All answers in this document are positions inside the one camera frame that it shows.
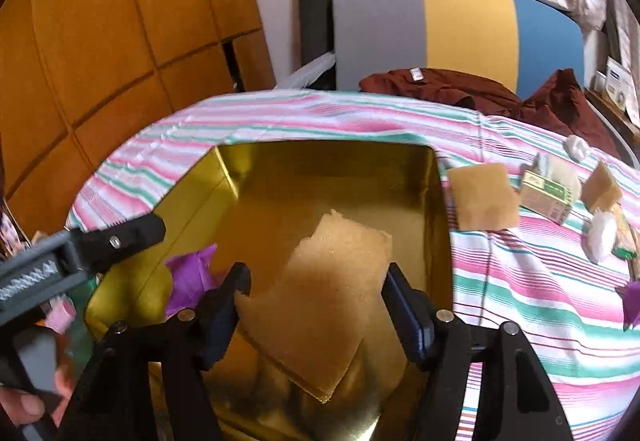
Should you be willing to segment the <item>left hand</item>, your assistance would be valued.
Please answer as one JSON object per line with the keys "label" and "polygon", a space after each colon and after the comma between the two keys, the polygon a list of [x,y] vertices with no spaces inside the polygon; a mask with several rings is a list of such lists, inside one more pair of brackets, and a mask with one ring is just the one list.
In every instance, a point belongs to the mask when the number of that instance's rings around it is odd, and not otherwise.
{"label": "left hand", "polygon": [[[54,423],[58,426],[67,409],[72,397],[75,380],[70,371],[70,366],[61,365],[54,374],[56,391],[61,396],[61,402],[51,413]],[[39,421],[46,407],[43,401],[35,395],[30,395],[26,391],[16,390],[8,387],[1,387],[1,405],[15,426],[25,426]]]}

